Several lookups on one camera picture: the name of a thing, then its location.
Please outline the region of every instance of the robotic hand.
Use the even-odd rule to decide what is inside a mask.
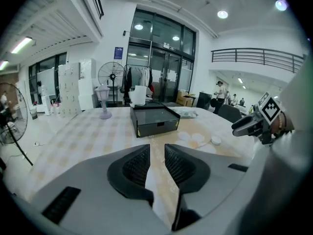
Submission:
[[[272,143],[274,139],[272,139],[270,125],[280,114],[280,108],[267,92],[253,108],[255,111],[251,115],[238,120],[231,126],[233,135],[256,136],[262,144]]]

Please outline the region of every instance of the blue sign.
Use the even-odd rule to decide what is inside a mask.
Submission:
[[[123,47],[115,47],[114,59],[122,59],[122,58],[123,58]]]

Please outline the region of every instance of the balcony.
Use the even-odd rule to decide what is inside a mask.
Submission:
[[[284,51],[262,48],[229,48],[212,52],[212,62],[244,62],[273,66],[296,73],[304,57]]]

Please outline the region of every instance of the purple lamp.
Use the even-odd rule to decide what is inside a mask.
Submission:
[[[100,115],[100,118],[101,119],[108,119],[108,118],[112,117],[112,113],[108,112],[107,107],[106,107],[106,100],[109,97],[110,89],[106,85],[100,85],[94,91],[96,92],[98,99],[102,101],[103,112]]]

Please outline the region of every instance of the black box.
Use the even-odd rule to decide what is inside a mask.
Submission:
[[[137,138],[176,131],[180,115],[161,103],[131,107],[131,118]]]

